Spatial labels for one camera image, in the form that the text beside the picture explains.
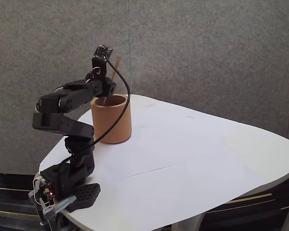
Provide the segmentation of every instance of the gray fabric partition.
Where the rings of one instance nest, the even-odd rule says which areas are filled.
[[[61,138],[31,128],[37,98],[85,77],[98,44],[134,94],[287,135],[289,0],[0,0],[1,173],[36,173]]]
[[[130,81],[125,0],[0,0],[0,173],[35,174],[62,136],[36,131],[39,96],[84,79],[98,44]],[[119,85],[117,92],[122,91]],[[77,119],[89,105],[68,114]]]
[[[286,136],[289,0],[134,0],[129,8],[134,93]]]

